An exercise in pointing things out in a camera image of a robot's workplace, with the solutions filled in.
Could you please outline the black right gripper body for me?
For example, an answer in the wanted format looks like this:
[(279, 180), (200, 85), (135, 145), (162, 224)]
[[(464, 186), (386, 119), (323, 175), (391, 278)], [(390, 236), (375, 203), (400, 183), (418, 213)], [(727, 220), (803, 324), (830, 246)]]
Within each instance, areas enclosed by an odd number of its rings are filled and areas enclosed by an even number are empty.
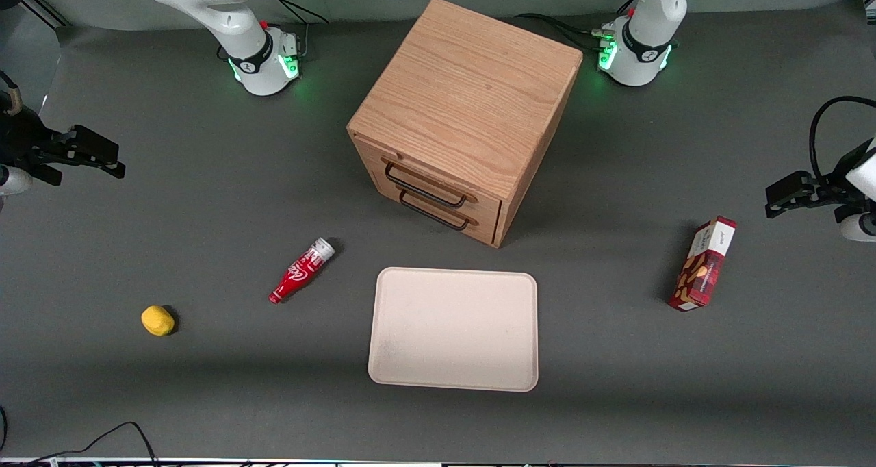
[(34, 149), (41, 151), (42, 146), (50, 142), (53, 130), (50, 130), (41, 118), (30, 108), (23, 108), (18, 114), (10, 116), (1, 114), (1, 164), (21, 168), (26, 173), (38, 171), (48, 173), (54, 168), (42, 165), (34, 159)]

